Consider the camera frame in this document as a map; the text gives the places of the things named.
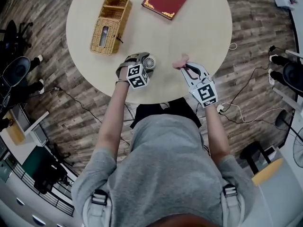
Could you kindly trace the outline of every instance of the black shorts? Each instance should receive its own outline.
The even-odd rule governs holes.
[[[131,124],[130,127],[133,129],[140,120],[154,114],[179,115],[194,121],[194,123],[198,128],[202,126],[198,117],[191,109],[191,107],[188,105],[185,98],[182,97],[174,101],[170,101],[168,102],[168,104],[169,107],[165,109],[162,109],[160,104],[140,104],[137,107],[134,122]]]

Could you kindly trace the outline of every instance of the wooden floor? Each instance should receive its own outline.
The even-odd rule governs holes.
[[[84,107],[88,108],[100,120],[107,109],[110,97],[99,92],[87,82],[75,67],[66,43],[65,25],[69,6],[72,0],[8,0],[0,14],[0,28],[14,19],[16,23],[33,22],[26,33],[32,48],[25,56],[34,58],[42,54],[44,61],[39,68],[28,76],[29,82],[39,78],[45,80],[45,89],[54,86],[63,88]],[[232,42],[238,44],[234,51],[230,50],[221,68],[215,74],[216,88],[220,102],[230,102],[238,91],[246,84],[254,68],[268,66],[268,49],[271,45],[295,49],[294,34],[288,12],[278,9],[274,0],[228,0],[233,20]],[[270,67],[281,70],[278,66]],[[268,83],[267,70],[255,71],[249,85],[233,102],[241,109],[246,121],[251,121],[273,108],[291,109],[281,102],[281,97],[274,93]],[[294,97],[291,90],[277,85],[279,89]],[[194,110],[197,103],[191,97],[188,102]],[[135,111],[136,105],[129,105]],[[80,173],[87,164],[96,143],[100,123],[92,115],[83,110],[81,105],[63,92],[52,91],[29,100],[26,110],[32,119],[37,119],[45,110],[50,115],[41,126],[51,143],[57,143],[60,150],[70,152],[69,160],[74,162],[73,170]],[[274,122],[281,110],[271,111],[259,119]],[[197,115],[204,116],[200,107]],[[241,122],[240,112],[232,106],[226,116]],[[125,119],[131,119],[125,110]],[[235,124],[221,116],[227,131],[232,152],[236,156],[241,149],[258,140],[263,147],[278,146],[285,138],[286,131],[277,129],[266,122]],[[205,144],[208,144],[205,119],[201,118],[201,132]],[[125,122],[122,137],[129,141],[132,131],[131,122]],[[128,145],[121,142],[119,160],[128,153]]]

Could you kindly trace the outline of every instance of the wrist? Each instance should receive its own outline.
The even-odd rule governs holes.
[[[116,82],[116,87],[127,87],[129,88],[129,82],[126,80],[126,79],[119,79],[117,82]]]
[[[205,107],[204,110],[205,110],[206,114],[209,113],[209,112],[214,112],[214,111],[217,112],[217,108],[216,108],[215,104],[212,104],[212,105],[209,105],[209,106]]]

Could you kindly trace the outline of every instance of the backpack strap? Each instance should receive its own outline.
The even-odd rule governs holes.
[[[97,189],[83,207],[83,222],[86,227],[109,227],[112,213],[112,202],[108,194]]]
[[[240,226],[244,221],[245,202],[234,185],[229,183],[223,187],[221,205],[223,211],[223,226]]]

